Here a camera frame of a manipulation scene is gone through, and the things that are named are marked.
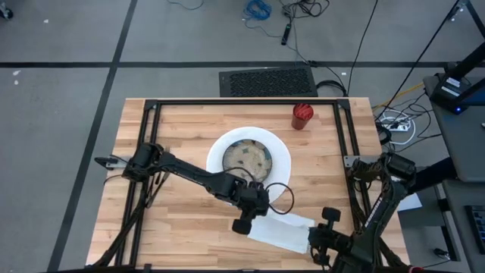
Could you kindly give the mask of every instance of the wooden table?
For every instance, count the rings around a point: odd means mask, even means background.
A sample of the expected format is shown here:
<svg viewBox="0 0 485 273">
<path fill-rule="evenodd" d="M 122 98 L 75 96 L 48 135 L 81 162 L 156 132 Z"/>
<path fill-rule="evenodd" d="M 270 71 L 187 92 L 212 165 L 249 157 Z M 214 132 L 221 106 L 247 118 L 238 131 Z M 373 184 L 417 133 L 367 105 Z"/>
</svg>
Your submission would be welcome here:
<svg viewBox="0 0 485 273">
<path fill-rule="evenodd" d="M 368 99 L 349 101 L 360 153 L 379 155 L 381 148 Z M 144 103 L 144 99 L 126 100 L 113 154 L 135 152 Z M 342 211 L 335 229 L 351 234 L 349 196 L 332 107 L 314 105 L 315 115 L 301 131 L 290 126 L 292 108 L 292 105 L 164 105 L 157 143 L 169 146 L 178 158 L 204 168 L 208 150 L 227 131 L 244 126 L 269 130 L 285 142 L 292 157 L 289 186 L 296 199 L 292 213 L 322 222 L 322 208 L 335 207 Z M 347 149 L 351 155 L 350 145 Z M 120 173 L 121 170 L 110 171 L 108 176 Z M 106 183 L 87 264 L 103 254 L 120 230 L 128 184 L 120 177 Z M 380 183 L 373 183 L 369 190 L 371 202 L 379 193 Z M 290 201 L 290 195 L 284 193 L 275 204 L 285 208 Z M 236 208 L 215 199 L 199 185 L 170 176 L 153 207 L 145 211 L 137 267 L 151 263 L 153 268 L 319 269 L 309 254 L 293 253 L 232 232 L 232 221 L 239 214 Z M 387 225 L 383 239 L 403 262 L 409 263 L 397 213 Z M 124 263 L 131 240 L 132 237 L 127 240 Z"/>
</svg>

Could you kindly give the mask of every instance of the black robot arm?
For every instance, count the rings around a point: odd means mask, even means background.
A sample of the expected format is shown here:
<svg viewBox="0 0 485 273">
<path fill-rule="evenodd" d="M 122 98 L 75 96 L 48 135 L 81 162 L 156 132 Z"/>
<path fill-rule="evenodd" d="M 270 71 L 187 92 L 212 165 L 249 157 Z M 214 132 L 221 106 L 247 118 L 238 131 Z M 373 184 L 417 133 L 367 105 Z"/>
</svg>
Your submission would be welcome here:
<svg viewBox="0 0 485 273">
<path fill-rule="evenodd" d="M 117 249 L 126 238 L 130 229 L 140 217 L 143 209 L 149 207 L 156 197 L 158 190 L 168 174 L 175 174 L 203 186 L 215 198 L 228 202 L 240 209 L 241 216 L 233 222 L 233 231 L 239 234 L 249 234 L 251 221 L 256 216 L 265 216 L 269 209 L 268 192 L 263 183 L 246 181 L 225 171 L 212 174 L 206 170 L 180 160 L 158 144 L 143 143 L 136 150 L 135 155 L 128 161 L 122 177 L 131 181 L 148 183 L 150 177 L 164 172 L 164 179 L 158 183 L 154 193 L 145 193 L 146 202 L 140 202 L 133 210 L 127 223 L 116 236 L 109 249 L 92 266 L 106 266 L 109 264 Z"/>
<path fill-rule="evenodd" d="M 414 162 L 399 155 L 385 153 L 373 163 L 355 160 L 349 169 L 349 178 L 375 180 L 379 177 L 382 181 L 380 196 L 363 226 L 354 231 L 350 237 L 333 230 L 333 223 L 339 221 L 340 212 L 336 209 L 324 208 L 322 216 L 328 220 L 327 224 L 311 227 L 308 236 L 311 249 L 318 252 L 312 254 L 314 262 L 319 265 L 329 265 L 330 257 L 327 255 L 327 249 L 330 248 L 339 253 L 330 272 L 372 272 L 375 269 L 375 258 L 380 255 L 378 251 L 380 235 L 399 202 L 406 197 L 408 188 L 414 184 L 415 173 Z"/>
</svg>

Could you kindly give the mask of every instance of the white plate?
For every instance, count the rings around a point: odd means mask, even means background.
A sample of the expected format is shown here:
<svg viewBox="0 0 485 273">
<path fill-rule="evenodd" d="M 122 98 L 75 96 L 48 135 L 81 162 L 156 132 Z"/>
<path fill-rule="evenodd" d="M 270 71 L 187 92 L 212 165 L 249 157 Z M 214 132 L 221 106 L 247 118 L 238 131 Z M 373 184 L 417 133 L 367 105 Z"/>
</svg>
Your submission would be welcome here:
<svg viewBox="0 0 485 273">
<path fill-rule="evenodd" d="M 291 173 L 291 156 L 285 143 L 281 141 L 274 133 L 258 127 L 241 127 L 225 133 L 214 145 L 212 145 L 207 155 L 206 170 L 211 173 L 223 171 L 222 158 L 226 149 L 239 140 L 256 140 L 262 143 L 271 154 L 273 165 L 270 174 L 263 181 L 264 187 L 274 182 L 280 182 L 288 185 L 289 175 Z M 281 185 L 270 187 L 269 198 L 273 202 L 285 190 Z"/>
</svg>

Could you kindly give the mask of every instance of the red object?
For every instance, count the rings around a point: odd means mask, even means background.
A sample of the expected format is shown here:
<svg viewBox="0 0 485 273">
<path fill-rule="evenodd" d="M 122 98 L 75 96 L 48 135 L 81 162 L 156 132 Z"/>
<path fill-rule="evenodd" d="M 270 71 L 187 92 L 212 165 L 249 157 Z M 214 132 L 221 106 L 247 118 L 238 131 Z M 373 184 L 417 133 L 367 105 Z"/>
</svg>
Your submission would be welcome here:
<svg viewBox="0 0 485 273">
<path fill-rule="evenodd" d="M 293 119 L 291 126 L 297 130 L 301 130 L 313 117 L 313 108 L 306 103 L 299 103 L 293 107 Z"/>
</svg>

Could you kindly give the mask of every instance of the white napkin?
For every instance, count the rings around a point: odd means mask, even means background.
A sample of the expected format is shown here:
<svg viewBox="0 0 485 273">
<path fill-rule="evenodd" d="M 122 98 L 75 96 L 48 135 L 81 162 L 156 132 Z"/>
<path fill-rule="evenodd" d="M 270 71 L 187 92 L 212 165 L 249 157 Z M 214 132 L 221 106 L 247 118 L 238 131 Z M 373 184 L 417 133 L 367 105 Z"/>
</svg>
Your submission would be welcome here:
<svg viewBox="0 0 485 273">
<path fill-rule="evenodd" d="M 308 228 L 314 225 L 313 219 L 268 211 L 266 216 L 256 216 L 252 221 L 248 238 L 305 254 L 308 250 Z"/>
</svg>

